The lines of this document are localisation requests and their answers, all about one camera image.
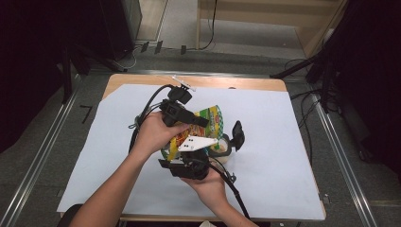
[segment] floor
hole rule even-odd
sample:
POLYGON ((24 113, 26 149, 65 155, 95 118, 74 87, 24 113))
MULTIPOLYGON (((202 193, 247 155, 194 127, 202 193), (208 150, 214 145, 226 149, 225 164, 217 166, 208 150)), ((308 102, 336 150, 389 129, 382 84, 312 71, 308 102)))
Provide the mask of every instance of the floor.
MULTIPOLYGON (((162 49, 159 54, 154 54, 152 50, 144 53, 136 51, 135 57, 129 56, 119 61, 124 65, 133 65, 127 68, 127 73, 209 73, 217 76, 268 78, 297 62, 287 64, 288 61, 305 57, 292 27, 221 22, 216 23, 216 45, 213 44, 208 51, 188 51, 181 55, 182 44, 188 47, 194 45, 193 16, 188 13, 194 7, 194 2, 169 0, 165 4, 152 3, 161 8, 166 6, 166 11, 158 9, 158 15, 164 16, 155 18, 162 23, 160 26, 156 23, 154 27, 157 28, 148 33, 151 35, 144 35, 143 42, 157 38, 157 41, 164 41, 164 47, 178 49, 162 49), (186 16, 190 18, 181 20, 181 25, 175 19, 180 17, 180 12, 184 15, 187 13, 186 16), (238 29, 238 36, 228 32, 233 26, 238 29), (269 37, 260 34, 264 37, 263 41, 255 39, 258 30, 268 31, 269 37)), ((202 22, 205 30, 202 38, 204 44, 208 41, 207 23, 202 22)), ((285 78, 291 96, 313 89, 305 83, 306 73, 304 69, 285 78)), ((60 215, 56 209, 62 192, 85 144, 97 104, 111 74, 102 65, 93 63, 89 76, 75 77, 75 94, 68 105, 61 105, 60 89, 48 100, 20 140, 0 154, 0 215, 9 215, 8 209, 15 209, 11 218, 2 218, 1 226, 57 225, 60 215), (85 106, 92 106, 93 109, 88 112, 85 106), (53 125, 55 119, 61 123, 53 125), (49 131, 55 132, 56 136, 47 136, 49 131), (43 146, 44 141, 49 144, 48 147, 43 146), (38 174, 27 174, 32 170, 38 174), (12 198, 21 200, 12 202, 12 198)), ((317 97, 308 98, 305 107, 309 107, 315 101, 314 98, 317 97)), ((301 120, 301 99, 294 99, 292 104, 297 119, 301 120)), ((318 107, 310 114, 307 123, 311 144, 305 127, 300 128, 300 131, 306 149, 313 147, 312 169, 327 217, 322 222, 304 221, 301 226, 398 226, 401 222, 401 185, 397 176, 380 163, 367 164, 359 159, 357 143, 340 114, 324 114, 318 107), (365 198, 368 207, 358 206, 357 197, 365 198)), ((298 225, 297 222, 278 220, 271 226, 298 225)))

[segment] wooden furniture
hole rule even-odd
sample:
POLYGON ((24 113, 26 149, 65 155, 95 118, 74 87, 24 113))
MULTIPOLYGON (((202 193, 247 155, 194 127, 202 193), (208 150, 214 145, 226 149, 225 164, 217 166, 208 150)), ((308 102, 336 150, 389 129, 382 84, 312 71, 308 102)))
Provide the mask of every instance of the wooden furniture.
MULTIPOLYGON (((230 155, 226 168, 237 176, 235 186, 254 221, 325 219, 282 80, 201 75, 178 78, 197 87, 185 108, 193 111, 218 104, 224 117, 225 133, 230 133, 237 119, 241 120, 246 142, 239 152, 230 155)), ((131 140, 132 130, 128 125, 159 85, 168 83, 179 85, 170 76, 111 76, 58 212, 84 203, 120 165, 127 156, 131 140)), ((166 92, 163 90, 157 98, 165 98, 166 92)), ((145 163, 121 219, 218 220, 188 185, 160 167, 160 155, 153 154, 145 163)), ((226 190, 230 204, 240 210, 233 192, 229 187, 226 190)))
MULTIPOLYGON (((341 18, 345 0, 218 0, 216 20, 295 26, 306 57, 319 50, 341 18)), ((197 48, 201 19, 212 19, 215 0, 198 0, 197 48)))

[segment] person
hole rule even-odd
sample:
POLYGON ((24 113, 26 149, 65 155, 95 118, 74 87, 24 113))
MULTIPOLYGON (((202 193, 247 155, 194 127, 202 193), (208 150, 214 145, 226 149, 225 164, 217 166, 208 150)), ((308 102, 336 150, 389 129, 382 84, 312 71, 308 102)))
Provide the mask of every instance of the person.
MULTIPOLYGON (((188 129, 186 124, 167 127, 162 117, 161 112, 148 115, 130 154, 112 176, 79 208, 70 226, 115 226, 142 166, 150 155, 160 150, 173 136, 188 129)), ((227 226, 256 226, 227 201, 224 181, 212 168, 202 181, 182 180, 197 192, 200 200, 227 226)))

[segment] gray floor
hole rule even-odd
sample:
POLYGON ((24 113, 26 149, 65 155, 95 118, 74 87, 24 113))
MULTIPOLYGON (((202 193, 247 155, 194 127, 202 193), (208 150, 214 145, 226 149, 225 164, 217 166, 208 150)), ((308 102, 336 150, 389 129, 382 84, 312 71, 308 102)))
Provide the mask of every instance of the gray floor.
MULTIPOLYGON (((270 55, 275 55, 276 58, 261 56, 258 53, 239 55, 235 53, 235 50, 233 51, 230 52, 230 46, 226 45, 224 53, 187 52, 185 55, 181 55, 177 50, 164 49, 160 54, 154 55, 150 49, 145 53, 135 53, 136 64, 128 73, 139 71, 144 73, 141 70, 148 70, 147 73, 181 71, 235 74, 237 77, 245 78, 268 78, 271 74, 283 71, 289 59, 299 58, 297 55, 283 54, 282 49, 270 52, 270 55)), ((121 63, 132 64, 133 58, 126 58, 121 63)), ((108 78, 112 74, 101 65, 93 64, 93 67, 88 77, 82 77, 83 82, 77 92, 74 105, 44 163, 37 182, 30 191, 21 214, 16 219, 15 226, 56 226, 60 219, 56 209, 62 190, 68 183, 71 171, 95 117, 96 106, 102 97, 108 78), (83 124, 82 121, 88 109, 81 108, 80 105, 94 106, 83 124)), ((285 79, 290 95, 309 89, 304 82, 305 74, 306 70, 303 70, 285 79)), ((1 217, 5 214, 15 190, 25 177, 47 131, 56 118, 61 108, 61 99, 62 89, 49 99, 17 144, 0 154, 1 217)), ((294 112, 298 119, 301 119, 300 102, 300 98, 293 101, 294 112)), ((305 105, 308 107, 311 102, 312 100, 309 98, 305 105)), ((401 222, 401 186, 397 176, 382 164, 367 164, 360 161, 357 144, 341 116, 337 113, 330 113, 329 116, 363 192, 371 204, 377 225, 398 226, 397 223, 401 222)), ((303 222, 302 226, 364 226, 316 111, 309 117, 308 127, 314 150, 313 171, 317 185, 321 194, 328 195, 331 202, 324 204, 327 212, 325 221, 303 222)), ((301 128, 301 133, 305 139, 306 149, 308 149, 305 128, 301 128)), ((277 221, 272 226, 296 226, 296 223, 277 221)))

